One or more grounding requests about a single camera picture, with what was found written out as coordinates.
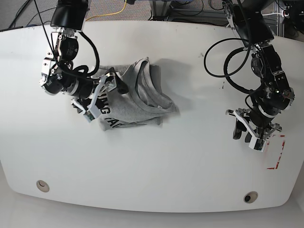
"yellow cable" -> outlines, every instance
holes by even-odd
[[[121,13],[121,12],[122,12],[122,11],[125,9],[126,5],[127,5],[127,0],[125,0],[125,3],[124,3],[124,6],[123,6],[123,9],[122,9],[121,11],[116,12],[116,13],[108,13],[108,14],[104,14],[104,15],[96,15],[96,16],[92,16],[92,17],[90,17],[90,18],[86,19],[85,21],[88,21],[88,20],[93,19],[93,18],[99,18],[99,17],[111,16],[111,15],[119,14],[119,13]]]

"gray t-shirt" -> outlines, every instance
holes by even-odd
[[[115,89],[99,97],[105,104],[99,117],[104,131],[142,124],[160,125],[162,116],[176,111],[174,102],[161,91],[159,66],[151,66],[147,57],[132,65],[100,66],[97,75],[111,67],[121,75],[129,92],[121,95]]]

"round hole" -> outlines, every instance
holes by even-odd
[[[252,192],[246,194],[246,196],[244,197],[244,202],[253,203],[254,201],[256,201],[257,197],[258,197],[257,192],[252,191]]]
[[[42,191],[42,192],[48,192],[49,191],[49,186],[47,183],[45,183],[43,180],[38,180],[36,182],[37,188]]]

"gray carpet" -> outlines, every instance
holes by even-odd
[[[15,18],[18,9],[26,0],[0,0],[0,29],[6,29]],[[203,0],[204,9],[210,10],[208,0]],[[216,9],[221,8],[221,0],[211,0],[212,6]],[[37,0],[39,11],[44,11],[55,7],[57,0]],[[201,0],[194,0],[192,3],[179,8],[200,11],[202,8]],[[91,10],[88,16],[106,14],[120,11],[124,6],[124,0],[92,0]],[[267,12],[273,10],[273,5],[267,8]],[[41,13],[44,22],[50,21],[54,9]],[[34,2],[31,2],[19,17],[16,26],[26,26],[31,18],[37,13]],[[134,5],[127,5],[126,9],[117,15],[95,18],[93,20],[147,20],[150,17],[150,4],[147,0],[137,0]],[[41,24],[36,16],[31,24]]]

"white tabletop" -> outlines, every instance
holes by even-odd
[[[245,95],[224,79],[212,78],[203,55],[216,41],[234,37],[228,28],[151,21],[85,24],[102,65],[131,64],[149,57],[161,66],[161,86],[179,115],[162,126],[103,132],[70,106],[67,95],[50,96],[38,85],[47,49],[41,27],[0,33],[0,160],[16,192],[61,202],[136,211],[211,212],[284,204],[304,160],[304,44],[284,38],[272,42],[282,59],[296,99],[279,115],[286,143],[278,169],[277,152],[256,152],[232,139],[235,118],[227,109],[246,108]],[[95,63],[89,44],[78,38],[75,66]],[[223,44],[208,65],[222,73],[227,54],[240,47]],[[244,55],[231,61],[231,70]],[[236,82],[255,89],[259,79],[250,62]],[[50,186],[39,191],[36,181]],[[258,193],[246,204],[244,196]]]

